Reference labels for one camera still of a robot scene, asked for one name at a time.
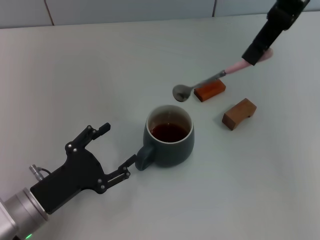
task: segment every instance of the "metal cylinder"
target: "metal cylinder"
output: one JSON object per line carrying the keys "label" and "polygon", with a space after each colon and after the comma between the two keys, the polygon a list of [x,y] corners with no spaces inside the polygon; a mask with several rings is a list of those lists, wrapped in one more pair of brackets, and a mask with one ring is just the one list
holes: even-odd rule
{"label": "metal cylinder", "polygon": [[47,213],[26,188],[9,198],[4,205],[18,227],[16,236],[20,239],[25,239],[48,221]]}
{"label": "metal cylinder", "polygon": [[35,176],[35,178],[38,180],[38,182],[40,182],[42,179],[44,179],[45,177],[41,174],[41,172],[38,170],[36,165],[31,165],[29,167],[30,171],[33,173],[33,175]]}

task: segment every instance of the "brown wooden block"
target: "brown wooden block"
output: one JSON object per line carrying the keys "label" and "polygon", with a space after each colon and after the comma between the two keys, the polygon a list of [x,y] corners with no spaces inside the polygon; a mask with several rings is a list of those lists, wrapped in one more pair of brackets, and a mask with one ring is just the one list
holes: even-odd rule
{"label": "brown wooden block", "polygon": [[226,85],[218,79],[212,83],[209,83],[203,87],[195,88],[194,95],[201,101],[204,102],[215,95],[218,95],[226,90]]}
{"label": "brown wooden block", "polygon": [[244,119],[250,118],[255,113],[256,109],[256,105],[245,98],[223,115],[222,122],[230,130],[233,130]]}

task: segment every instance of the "white table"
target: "white table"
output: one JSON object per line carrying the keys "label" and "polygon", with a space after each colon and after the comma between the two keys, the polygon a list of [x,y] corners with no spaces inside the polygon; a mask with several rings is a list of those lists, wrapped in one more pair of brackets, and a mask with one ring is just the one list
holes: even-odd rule
{"label": "white table", "polygon": [[[137,153],[148,113],[186,109],[195,146],[183,164],[86,190],[34,240],[314,240],[320,229],[320,13],[303,13],[274,57],[225,77],[226,91],[179,103],[192,85],[241,59],[265,15],[0,30],[0,197],[36,183],[88,124],[111,131],[88,146],[106,173]],[[257,111],[234,131],[223,113]]]}

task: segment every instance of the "dark liquid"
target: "dark liquid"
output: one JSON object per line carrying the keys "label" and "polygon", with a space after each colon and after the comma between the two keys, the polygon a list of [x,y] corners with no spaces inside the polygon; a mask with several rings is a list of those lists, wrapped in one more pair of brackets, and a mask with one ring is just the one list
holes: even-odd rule
{"label": "dark liquid", "polygon": [[184,139],[188,133],[182,127],[172,123],[160,124],[151,130],[151,134],[156,139],[166,143],[178,142]]}

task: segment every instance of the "metal spoon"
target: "metal spoon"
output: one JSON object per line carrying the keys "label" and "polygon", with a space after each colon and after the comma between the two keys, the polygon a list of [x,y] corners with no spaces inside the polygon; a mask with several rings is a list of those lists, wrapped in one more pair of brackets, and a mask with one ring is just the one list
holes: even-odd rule
{"label": "metal spoon", "polygon": [[[271,48],[269,48],[267,51],[265,51],[263,56],[259,59],[259,62],[262,62],[264,60],[271,58],[273,56],[273,54],[274,54],[273,50]],[[210,84],[210,83],[216,81],[217,79],[224,77],[227,74],[233,74],[233,73],[235,73],[241,69],[245,69],[249,66],[251,66],[251,64],[243,59],[243,60],[237,62],[236,64],[226,68],[225,70],[220,71],[219,73],[208,78],[207,80],[201,81],[200,83],[198,83],[194,86],[177,85],[172,90],[173,97],[178,102],[184,102],[184,101],[188,100],[188,98],[190,97],[192,89],[201,88],[204,85]]]}

